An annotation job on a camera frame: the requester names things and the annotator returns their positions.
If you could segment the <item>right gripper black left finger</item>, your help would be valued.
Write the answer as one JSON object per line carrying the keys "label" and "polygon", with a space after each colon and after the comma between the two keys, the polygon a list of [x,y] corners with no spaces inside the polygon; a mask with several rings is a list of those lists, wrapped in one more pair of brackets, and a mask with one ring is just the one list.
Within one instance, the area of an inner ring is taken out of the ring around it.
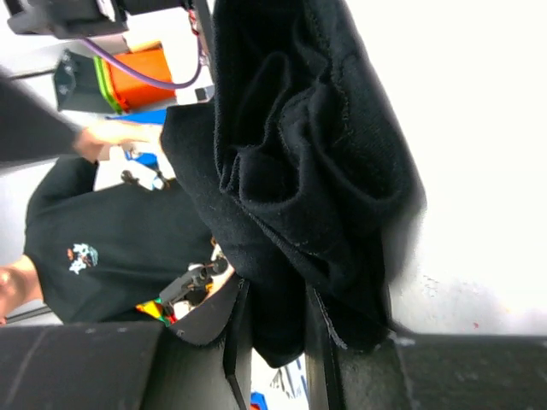
{"label": "right gripper black left finger", "polygon": [[246,409],[250,289],[240,278],[167,328],[158,322],[7,326],[4,409]]}

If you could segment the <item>black garment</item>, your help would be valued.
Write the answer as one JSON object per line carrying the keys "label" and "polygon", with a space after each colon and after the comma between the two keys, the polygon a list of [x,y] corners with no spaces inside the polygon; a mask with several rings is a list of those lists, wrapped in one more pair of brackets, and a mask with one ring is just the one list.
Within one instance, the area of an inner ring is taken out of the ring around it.
{"label": "black garment", "polygon": [[341,347],[383,337],[381,231],[414,187],[409,153],[345,4],[219,1],[215,96],[168,110],[162,146],[235,272],[255,350],[304,349],[307,288]]}

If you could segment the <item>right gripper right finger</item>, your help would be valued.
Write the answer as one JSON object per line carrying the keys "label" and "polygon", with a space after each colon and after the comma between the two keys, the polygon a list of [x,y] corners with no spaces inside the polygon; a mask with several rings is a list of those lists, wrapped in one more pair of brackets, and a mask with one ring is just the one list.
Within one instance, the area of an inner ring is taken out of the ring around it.
{"label": "right gripper right finger", "polygon": [[544,409],[543,337],[391,334],[369,353],[340,348],[307,289],[312,409]]}

